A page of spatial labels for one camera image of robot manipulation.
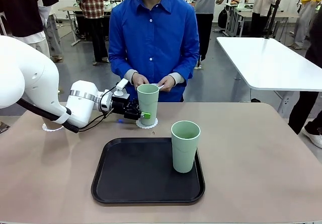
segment gray pants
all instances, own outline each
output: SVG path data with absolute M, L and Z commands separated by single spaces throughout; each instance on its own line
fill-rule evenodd
M 43 53 L 44 55 L 46 55 L 48 58 L 50 58 L 49 55 L 49 48 L 48 48 L 48 44 L 46 39 L 44 39 L 43 41 L 40 41 L 38 43 L 33 43 L 33 44 L 29 44 L 31 47 L 33 47 L 34 49 L 37 49 L 39 52 Z
M 315 12 L 317 3 L 315 6 L 311 4 L 311 2 L 306 2 L 302 5 L 299 18 L 296 21 L 295 29 L 294 29 L 294 43 L 298 47 L 303 47 L 305 36 L 307 34 L 310 21 Z
M 46 39 L 49 46 L 50 56 L 62 56 L 62 47 L 56 21 L 53 15 L 50 15 L 46 27 L 44 27 Z

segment metal ring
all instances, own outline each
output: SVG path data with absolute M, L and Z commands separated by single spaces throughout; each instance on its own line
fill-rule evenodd
M 85 98 L 91 101 L 95 101 L 95 97 L 92 94 L 86 93 L 86 92 L 81 92 L 81 91 L 75 91 L 75 90 L 71 90 L 69 93 L 70 96 L 75 96 L 75 97 L 81 97 L 81 98 Z

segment green cup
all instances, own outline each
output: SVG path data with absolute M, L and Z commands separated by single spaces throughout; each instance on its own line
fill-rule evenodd
M 191 171 L 199 142 L 200 127 L 190 121 L 179 121 L 172 125 L 173 167 L 180 173 Z
M 159 99 L 159 87 L 152 84 L 144 84 L 137 88 L 139 106 L 141 112 L 150 114 L 150 118 L 141 118 L 143 125 L 153 125 L 156 119 L 157 101 Z

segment person in yellow shirt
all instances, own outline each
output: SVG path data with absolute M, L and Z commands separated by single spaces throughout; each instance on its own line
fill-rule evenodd
M 301 11 L 294 29 L 294 42 L 289 45 L 289 47 L 292 47 L 293 49 L 302 49 L 311 18 L 320 1 L 321 0 L 302 0 Z

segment cup rim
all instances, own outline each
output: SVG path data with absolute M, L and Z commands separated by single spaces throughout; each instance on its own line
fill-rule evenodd
M 179 122 L 190 122 L 190 123 L 195 124 L 195 125 L 198 127 L 198 129 L 199 129 L 199 133 L 198 133 L 198 135 L 197 135 L 197 136 L 195 136 L 195 137 L 193 137 L 193 138 L 182 138 L 182 137 L 178 137 L 176 134 L 174 134 L 174 133 L 173 133 L 173 126 L 174 126 L 174 125 L 176 125 L 176 124 L 177 124 L 177 123 L 179 123 Z M 195 122 L 182 120 L 182 121 L 175 122 L 175 123 L 172 125 L 172 127 L 171 127 L 171 133 L 172 133 L 175 137 L 177 137 L 178 139 L 180 139 L 180 140 L 194 140 L 194 139 L 196 139 L 196 138 L 198 138 L 198 137 L 200 136 L 201 129 L 200 129 L 200 127 L 198 126 L 198 124 L 197 124 L 197 123 L 195 123 Z
M 145 93 L 145 92 L 142 92 L 142 91 L 139 90 L 140 86 L 146 86 L 146 85 L 155 86 L 157 90 L 155 92 L 151 92 L 151 93 Z M 154 85 L 154 84 L 143 84 L 143 85 L 140 85 L 140 86 L 137 87 L 137 91 L 142 93 L 142 94 L 150 95 L 150 94 L 155 94 L 155 93 L 157 93 L 159 91 L 159 87 Z

